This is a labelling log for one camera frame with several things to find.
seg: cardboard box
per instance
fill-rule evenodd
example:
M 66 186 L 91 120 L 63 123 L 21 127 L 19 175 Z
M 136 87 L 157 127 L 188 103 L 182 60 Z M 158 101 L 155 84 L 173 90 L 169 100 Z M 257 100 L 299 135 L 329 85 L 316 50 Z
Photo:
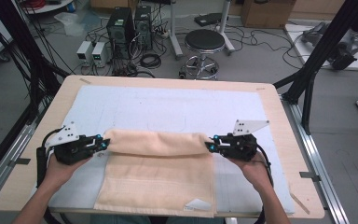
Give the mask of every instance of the cardboard box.
M 138 0 L 90 0 L 91 7 L 102 9 L 105 11 L 107 9 L 115 7 L 130 7 L 132 12 L 135 10 Z
M 236 3 L 236 1 L 231 1 L 229 5 L 228 15 L 240 16 L 242 12 L 243 3 Z
M 254 0 L 245 0 L 241 20 L 245 27 L 284 28 L 296 0 L 270 0 L 257 4 Z

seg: folded towel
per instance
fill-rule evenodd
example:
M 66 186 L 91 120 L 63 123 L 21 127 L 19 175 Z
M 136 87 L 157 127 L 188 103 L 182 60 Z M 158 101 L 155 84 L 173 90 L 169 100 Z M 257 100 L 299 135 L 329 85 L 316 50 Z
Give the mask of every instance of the folded towel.
M 111 139 L 112 154 L 95 209 L 213 217 L 213 158 L 205 134 L 109 130 L 104 138 Z

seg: white device box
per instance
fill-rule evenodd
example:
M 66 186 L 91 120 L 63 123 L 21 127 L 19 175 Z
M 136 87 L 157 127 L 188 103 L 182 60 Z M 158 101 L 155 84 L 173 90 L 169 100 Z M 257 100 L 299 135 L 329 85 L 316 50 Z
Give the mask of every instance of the white device box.
M 97 67 L 104 67 L 106 65 L 108 54 L 105 42 L 97 42 L 92 52 L 92 58 Z
M 83 41 L 80 48 L 77 50 L 77 57 L 83 63 L 83 66 L 92 66 L 93 47 L 91 41 Z

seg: computer tower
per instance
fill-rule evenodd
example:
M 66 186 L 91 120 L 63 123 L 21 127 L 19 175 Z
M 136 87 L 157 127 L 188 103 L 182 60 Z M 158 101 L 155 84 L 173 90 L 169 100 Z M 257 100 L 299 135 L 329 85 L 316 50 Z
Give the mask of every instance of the computer tower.
M 138 35 L 138 45 L 142 46 L 142 49 L 153 48 L 151 12 L 150 6 L 138 6 L 133 19 L 135 31 Z
M 132 13 L 129 7 L 115 7 L 109 22 L 106 25 L 109 41 L 114 46 L 113 57 L 119 59 L 131 58 L 131 44 L 135 38 L 135 28 L 132 20 Z

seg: table top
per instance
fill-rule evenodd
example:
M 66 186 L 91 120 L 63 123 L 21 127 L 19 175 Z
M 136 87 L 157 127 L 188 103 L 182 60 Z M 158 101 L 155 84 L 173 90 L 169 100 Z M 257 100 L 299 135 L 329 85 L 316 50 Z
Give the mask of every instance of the table top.
M 266 83 L 89 76 L 69 76 L 62 83 L 62 87 L 21 155 L 21 158 L 31 159 L 30 163 L 28 165 L 16 165 L 0 191 L 0 211 L 20 211 L 27 203 L 36 181 L 35 149 L 40 147 L 43 138 L 51 130 L 61 127 L 77 96 L 77 92 L 83 85 L 257 92 L 261 98 L 266 116 L 270 121 L 271 134 L 288 181 L 290 195 L 295 204 L 296 211 L 289 217 L 324 217 L 324 209 L 312 180 L 310 178 L 301 178 L 299 174 L 299 172 L 307 172 L 308 168 L 283 110 L 279 95 L 273 85 Z M 90 213 L 96 211 L 76 210 L 72 212 Z M 243 216 L 242 214 L 218 215 Z

